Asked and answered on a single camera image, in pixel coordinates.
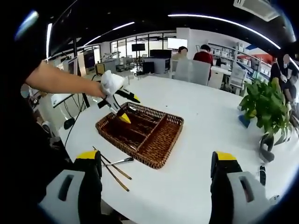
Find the white glove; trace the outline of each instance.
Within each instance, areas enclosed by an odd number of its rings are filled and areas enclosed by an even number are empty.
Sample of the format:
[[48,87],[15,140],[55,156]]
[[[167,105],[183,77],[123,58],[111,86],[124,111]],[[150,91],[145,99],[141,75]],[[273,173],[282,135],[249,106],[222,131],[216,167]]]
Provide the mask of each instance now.
[[101,77],[101,90],[105,95],[112,96],[123,86],[124,81],[124,77],[107,70]]
[[288,79],[285,77],[285,75],[283,75],[283,74],[281,74],[280,75],[280,79],[284,82],[284,83],[286,83],[287,81],[288,81]]

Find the potted plant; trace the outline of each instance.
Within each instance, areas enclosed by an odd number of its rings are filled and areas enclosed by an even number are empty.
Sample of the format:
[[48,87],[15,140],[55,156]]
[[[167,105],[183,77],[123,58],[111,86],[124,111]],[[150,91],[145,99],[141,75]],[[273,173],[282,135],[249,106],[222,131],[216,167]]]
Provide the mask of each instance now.
[[247,93],[241,103],[241,110],[245,112],[242,118],[243,123],[256,117],[256,126],[263,129],[265,133],[262,137],[264,143],[268,145],[270,151],[274,144],[274,135],[281,132],[283,135],[281,142],[284,141],[290,127],[289,112],[284,104],[284,96],[277,91],[275,84],[261,82],[259,79],[246,83]]

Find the wicker basket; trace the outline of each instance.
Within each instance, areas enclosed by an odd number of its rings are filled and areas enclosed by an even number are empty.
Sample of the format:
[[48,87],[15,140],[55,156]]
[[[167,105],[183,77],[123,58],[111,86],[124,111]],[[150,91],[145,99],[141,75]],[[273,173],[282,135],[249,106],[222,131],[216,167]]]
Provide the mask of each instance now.
[[130,102],[121,107],[131,124],[110,113],[96,123],[99,134],[134,159],[160,169],[182,131],[184,120]]

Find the green leaves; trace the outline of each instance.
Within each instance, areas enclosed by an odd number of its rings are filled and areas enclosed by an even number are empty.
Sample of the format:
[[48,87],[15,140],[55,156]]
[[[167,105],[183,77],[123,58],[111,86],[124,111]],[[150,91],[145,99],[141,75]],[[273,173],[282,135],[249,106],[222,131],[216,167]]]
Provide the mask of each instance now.
[[256,125],[269,134],[277,133],[289,125],[283,93],[277,91],[275,84],[266,84],[255,79],[252,84],[246,83],[245,86],[248,95],[240,102],[245,118],[256,116]]

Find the wooden chopstick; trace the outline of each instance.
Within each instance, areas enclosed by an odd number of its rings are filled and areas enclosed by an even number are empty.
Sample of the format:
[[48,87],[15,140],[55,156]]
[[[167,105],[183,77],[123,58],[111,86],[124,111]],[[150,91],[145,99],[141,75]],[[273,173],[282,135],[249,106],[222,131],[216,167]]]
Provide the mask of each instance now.
[[[107,163],[111,163],[105,156],[103,156],[102,154],[101,154],[101,156],[107,161]],[[121,169],[119,169],[117,166],[115,166],[115,165],[111,165],[114,169],[116,169],[118,172],[120,172],[122,175],[124,175],[126,178],[128,178],[129,180],[131,180],[132,178],[128,175],[128,174],[126,174],[125,172],[123,172]]]
[[114,177],[114,179],[122,186],[122,188],[124,188],[126,191],[129,192],[130,190],[112,173],[112,171],[106,166],[106,163],[103,160],[101,161],[104,164],[104,166],[107,168],[109,173],[111,173],[111,175]]

